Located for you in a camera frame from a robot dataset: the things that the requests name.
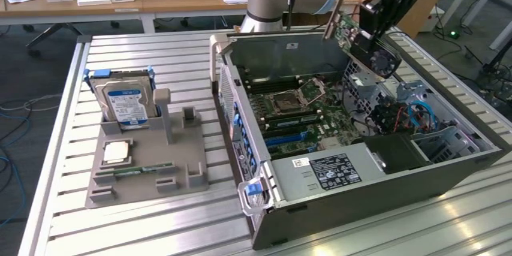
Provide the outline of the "graphics card with black fan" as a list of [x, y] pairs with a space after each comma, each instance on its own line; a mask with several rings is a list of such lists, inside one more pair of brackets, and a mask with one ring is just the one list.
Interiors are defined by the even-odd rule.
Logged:
[[323, 40], [337, 40], [343, 52], [354, 62], [377, 76], [389, 79], [402, 64], [402, 55], [383, 38], [375, 38], [361, 27], [353, 16], [342, 8], [345, 0], [338, 0]]

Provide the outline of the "white box with red button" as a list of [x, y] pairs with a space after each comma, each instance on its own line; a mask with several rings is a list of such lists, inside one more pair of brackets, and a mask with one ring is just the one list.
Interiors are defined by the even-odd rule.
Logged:
[[438, 6], [435, 6], [431, 9], [430, 15], [427, 17], [427, 20], [425, 22], [425, 25], [423, 25], [421, 32], [431, 32], [434, 30], [434, 28], [439, 24], [441, 19], [445, 16], [445, 13], [446, 13], [445, 10], [442, 8], [439, 8]]

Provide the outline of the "perforated metal drive cage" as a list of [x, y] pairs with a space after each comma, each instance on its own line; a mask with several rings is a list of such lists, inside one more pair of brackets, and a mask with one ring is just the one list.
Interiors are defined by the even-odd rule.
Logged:
[[406, 82], [399, 76], [383, 79], [365, 70], [354, 61], [346, 68], [347, 94], [357, 109], [363, 111], [366, 118], [378, 104], [406, 103], [406, 113], [425, 121], [431, 116], [427, 103], [430, 93], [421, 80]]

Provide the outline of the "metal socket cover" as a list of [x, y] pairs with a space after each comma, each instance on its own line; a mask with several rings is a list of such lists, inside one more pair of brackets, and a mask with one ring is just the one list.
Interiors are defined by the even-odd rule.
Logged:
[[299, 88], [302, 97], [307, 103], [313, 103], [326, 94], [326, 85], [317, 78], [311, 78]]

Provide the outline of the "black fan assembly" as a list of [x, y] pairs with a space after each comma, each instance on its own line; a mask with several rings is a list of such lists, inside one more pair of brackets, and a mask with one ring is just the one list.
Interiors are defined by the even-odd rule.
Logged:
[[414, 133], [414, 126], [410, 124], [410, 116], [406, 113], [406, 103], [378, 104], [370, 114], [370, 118], [383, 135], [397, 132]]

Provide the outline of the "CPU socket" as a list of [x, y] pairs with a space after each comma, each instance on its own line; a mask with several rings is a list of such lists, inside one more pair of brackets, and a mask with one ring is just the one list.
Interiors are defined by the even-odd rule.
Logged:
[[283, 91], [273, 95], [273, 104], [278, 113], [291, 113], [307, 108], [297, 90]]

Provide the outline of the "green motherboard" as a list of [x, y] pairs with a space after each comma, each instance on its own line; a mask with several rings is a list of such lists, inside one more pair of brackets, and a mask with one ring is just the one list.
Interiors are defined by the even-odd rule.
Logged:
[[[341, 93], [341, 81], [334, 79], [335, 73], [311, 74], [306, 76], [286, 76], [278, 79], [255, 78], [246, 79], [245, 89], [250, 101], [250, 112], [257, 120], [257, 127], [266, 139], [290, 135], [299, 132], [309, 132], [305, 141], [297, 141], [277, 146], [267, 146], [271, 159], [278, 160], [307, 153], [329, 150], [354, 144], [361, 138], [361, 131], [354, 125], [350, 112], [343, 108]], [[326, 94], [313, 103], [307, 103], [302, 97], [299, 88], [317, 77], [326, 85]], [[273, 95], [279, 92], [297, 90], [307, 108], [291, 113], [278, 113], [273, 104]], [[281, 119], [293, 116], [323, 115], [323, 119], [315, 123], [302, 126], [267, 129], [269, 119]]]

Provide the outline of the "black plastic air shroud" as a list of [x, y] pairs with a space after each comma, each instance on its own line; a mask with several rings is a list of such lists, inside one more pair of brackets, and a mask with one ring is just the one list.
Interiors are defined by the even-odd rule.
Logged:
[[386, 174], [431, 165], [407, 133], [367, 136], [363, 137], [363, 141], [383, 161]]

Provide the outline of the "silver metal disk bay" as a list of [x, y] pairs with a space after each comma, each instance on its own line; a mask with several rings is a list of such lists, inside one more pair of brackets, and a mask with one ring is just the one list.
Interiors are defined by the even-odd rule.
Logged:
[[458, 127], [447, 127], [429, 134], [417, 133], [411, 138], [433, 163], [445, 162], [482, 151], [470, 136]]

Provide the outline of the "long blue expansion slot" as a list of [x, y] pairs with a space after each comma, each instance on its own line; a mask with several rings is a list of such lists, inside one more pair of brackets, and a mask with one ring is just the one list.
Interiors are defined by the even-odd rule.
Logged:
[[299, 132], [290, 135], [281, 135], [266, 139], [266, 145], [267, 146], [277, 146], [281, 144], [297, 142], [297, 141], [305, 141], [305, 139], [309, 136], [309, 132]]

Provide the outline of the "grey power supply unit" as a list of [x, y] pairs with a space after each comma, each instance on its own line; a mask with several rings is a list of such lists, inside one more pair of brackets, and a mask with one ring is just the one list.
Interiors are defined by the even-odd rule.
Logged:
[[365, 143], [271, 162], [282, 199], [291, 202], [345, 191], [386, 176]]

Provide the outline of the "open grey PC case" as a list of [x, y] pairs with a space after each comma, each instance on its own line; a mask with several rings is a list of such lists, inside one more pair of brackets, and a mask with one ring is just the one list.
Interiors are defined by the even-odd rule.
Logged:
[[430, 96], [431, 116], [410, 118], [414, 133], [429, 134], [458, 127], [473, 139], [481, 153], [406, 170], [341, 192], [329, 192], [299, 201], [286, 201], [273, 175], [270, 153], [257, 120], [250, 112], [245, 89], [249, 78], [335, 73], [341, 81], [342, 106], [350, 112], [361, 138], [382, 135], [374, 121], [357, 109], [347, 94], [346, 68], [354, 61], [337, 40], [323, 40], [322, 31], [255, 34], [218, 33], [210, 38], [211, 81], [223, 139], [235, 173], [238, 196], [250, 226], [251, 245], [270, 248], [337, 226], [442, 196], [471, 174], [489, 168], [511, 151], [490, 122], [494, 110], [479, 105], [465, 83], [417, 48], [403, 36], [386, 39], [402, 55], [394, 76], [406, 82], [421, 80]]

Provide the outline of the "hard disk in blue caddy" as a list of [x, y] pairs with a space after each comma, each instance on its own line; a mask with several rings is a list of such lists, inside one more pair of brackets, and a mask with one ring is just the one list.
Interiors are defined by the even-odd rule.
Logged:
[[150, 127], [150, 119], [161, 112], [154, 102], [153, 67], [135, 71], [86, 69], [83, 81], [97, 97], [106, 122], [118, 122], [122, 130]]

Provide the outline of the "grey parts rack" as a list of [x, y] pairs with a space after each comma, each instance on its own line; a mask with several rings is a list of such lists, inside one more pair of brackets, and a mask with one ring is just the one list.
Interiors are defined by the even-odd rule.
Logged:
[[[170, 112], [171, 91], [157, 89], [154, 101], [162, 114], [150, 119], [150, 127], [122, 130], [118, 122], [101, 124], [86, 207], [97, 209], [137, 201], [154, 200], [209, 190], [206, 144], [202, 117], [195, 107]], [[130, 144], [129, 157], [107, 163], [103, 160], [109, 142]], [[173, 163], [174, 171], [125, 177], [97, 176], [97, 172], [119, 168]]]

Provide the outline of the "silver CPU chip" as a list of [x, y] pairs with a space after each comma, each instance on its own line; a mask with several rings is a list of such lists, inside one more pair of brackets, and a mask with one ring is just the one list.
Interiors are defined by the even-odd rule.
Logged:
[[126, 141], [109, 142], [105, 148], [103, 160], [107, 163], [123, 161], [129, 157], [130, 144]]

